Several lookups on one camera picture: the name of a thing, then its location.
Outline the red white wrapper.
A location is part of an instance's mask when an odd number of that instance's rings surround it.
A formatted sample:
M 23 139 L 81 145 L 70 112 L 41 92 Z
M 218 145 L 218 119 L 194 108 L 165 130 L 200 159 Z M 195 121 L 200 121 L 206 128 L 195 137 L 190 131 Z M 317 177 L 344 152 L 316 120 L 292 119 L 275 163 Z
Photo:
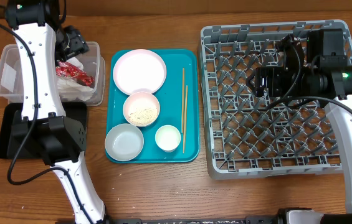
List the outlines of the red white wrapper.
M 95 83 L 94 77 L 79 69 L 69 62 L 58 62 L 55 68 L 56 74 L 59 77 L 70 78 L 76 83 L 83 86 L 92 86 Z

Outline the pink rice bowl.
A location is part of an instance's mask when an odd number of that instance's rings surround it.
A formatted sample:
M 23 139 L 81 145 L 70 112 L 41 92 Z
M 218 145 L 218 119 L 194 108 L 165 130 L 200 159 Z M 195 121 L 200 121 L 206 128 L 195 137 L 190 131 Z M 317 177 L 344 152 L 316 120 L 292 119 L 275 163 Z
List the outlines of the pink rice bowl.
M 131 94 L 123 104 L 123 116 L 132 125 L 146 127 L 153 124 L 159 116 L 160 103 L 151 93 Z

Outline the grey shallow bowl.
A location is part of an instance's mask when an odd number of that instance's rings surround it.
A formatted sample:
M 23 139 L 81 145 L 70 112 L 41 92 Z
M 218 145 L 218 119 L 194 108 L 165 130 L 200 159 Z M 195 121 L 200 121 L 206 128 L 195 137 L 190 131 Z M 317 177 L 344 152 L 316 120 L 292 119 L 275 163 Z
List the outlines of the grey shallow bowl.
M 114 126 L 106 135 L 105 150 L 114 160 L 120 162 L 136 158 L 144 146 L 143 133 L 128 123 Z

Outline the small white cup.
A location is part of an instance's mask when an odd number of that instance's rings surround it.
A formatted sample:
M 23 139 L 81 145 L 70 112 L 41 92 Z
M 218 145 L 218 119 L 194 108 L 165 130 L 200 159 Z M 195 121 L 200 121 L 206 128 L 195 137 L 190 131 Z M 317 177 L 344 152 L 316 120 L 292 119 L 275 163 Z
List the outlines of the small white cup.
M 173 152 L 181 142 L 181 134 L 175 126 L 164 125 L 157 130 L 155 142 L 164 152 Z

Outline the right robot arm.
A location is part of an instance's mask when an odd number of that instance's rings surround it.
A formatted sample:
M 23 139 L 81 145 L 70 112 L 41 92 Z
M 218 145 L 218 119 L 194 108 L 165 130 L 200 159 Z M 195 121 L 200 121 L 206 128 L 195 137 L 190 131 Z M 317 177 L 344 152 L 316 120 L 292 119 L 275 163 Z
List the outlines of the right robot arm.
M 292 34 L 275 44 L 283 53 L 283 65 L 261 66 L 246 79 L 252 93 L 277 100 L 266 109 L 300 100 L 297 108 L 319 101 L 335 134 L 346 190 L 346 213 L 315 212 L 310 208 L 285 208 L 273 223 L 352 223 L 352 64 L 345 53 L 342 29 L 308 32 L 307 50 Z

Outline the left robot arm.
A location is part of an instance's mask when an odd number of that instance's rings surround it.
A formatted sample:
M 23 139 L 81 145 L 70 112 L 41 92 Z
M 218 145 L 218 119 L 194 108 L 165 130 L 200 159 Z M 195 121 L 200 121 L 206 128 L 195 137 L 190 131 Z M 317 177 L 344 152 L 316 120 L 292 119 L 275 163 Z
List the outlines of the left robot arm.
M 58 1 L 8 1 L 5 18 L 15 37 L 21 59 L 23 106 L 21 120 L 13 124 L 12 135 L 22 150 L 39 156 L 46 170 L 62 184 L 74 210 L 76 223 L 108 223 L 87 170 L 86 130 L 66 115 L 57 88 L 55 67 L 59 62 L 89 50 L 80 31 L 62 27 L 65 11 Z

